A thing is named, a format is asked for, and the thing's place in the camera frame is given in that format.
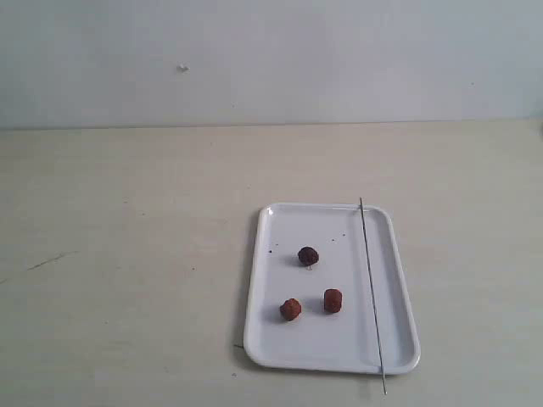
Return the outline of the thin metal skewer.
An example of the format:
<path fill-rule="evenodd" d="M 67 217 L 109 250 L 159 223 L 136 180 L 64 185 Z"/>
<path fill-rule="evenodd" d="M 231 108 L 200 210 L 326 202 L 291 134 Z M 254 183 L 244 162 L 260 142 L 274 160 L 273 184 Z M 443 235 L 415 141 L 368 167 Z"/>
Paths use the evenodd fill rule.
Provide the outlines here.
<path fill-rule="evenodd" d="M 371 299 L 372 299 L 372 312 L 373 312 L 373 319 L 374 319 L 374 326 L 375 326 L 375 335 L 376 335 L 376 341 L 377 341 L 377 346 L 378 346 L 380 376 L 381 376 L 383 395 L 386 396 L 388 394 L 388 390 L 387 390 L 386 375 L 385 375 L 384 365 L 383 365 L 383 349 L 382 349 L 382 341 L 381 341 L 379 324 L 378 324 L 378 310 L 377 310 L 375 290 L 374 290 L 374 284 L 373 284 L 372 265 L 371 265 L 371 259 L 370 259 L 370 253 L 369 253 L 369 243 L 367 239 L 366 217 L 365 217 L 364 203 L 363 203 L 362 197 L 359 197 L 359 205 L 360 205 L 360 214 L 361 214 L 362 235 L 364 239 L 364 250 L 365 250 L 366 262 L 367 262 L 367 274 L 368 274 L 370 293 L 371 293 Z"/>

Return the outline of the white rectangular plastic tray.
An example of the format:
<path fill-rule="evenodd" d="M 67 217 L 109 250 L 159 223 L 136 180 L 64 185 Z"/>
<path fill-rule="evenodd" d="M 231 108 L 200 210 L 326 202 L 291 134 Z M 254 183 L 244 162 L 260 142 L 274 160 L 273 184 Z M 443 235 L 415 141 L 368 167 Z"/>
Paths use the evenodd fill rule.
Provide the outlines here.
<path fill-rule="evenodd" d="M 421 349 L 388 214 L 366 204 L 265 207 L 244 349 L 272 368 L 412 371 Z"/>

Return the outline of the dark red cherry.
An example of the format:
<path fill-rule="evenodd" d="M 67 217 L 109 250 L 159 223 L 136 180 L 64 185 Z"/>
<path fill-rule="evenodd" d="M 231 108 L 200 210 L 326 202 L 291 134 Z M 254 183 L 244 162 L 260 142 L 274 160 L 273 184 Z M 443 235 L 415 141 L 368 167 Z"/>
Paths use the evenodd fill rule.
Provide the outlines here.
<path fill-rule="evenodd" d="M 304 267 L 311 267 L 319 261 L 320 256 L 313 247 L 303 247 L 298 252 L 298 259 Z"/>

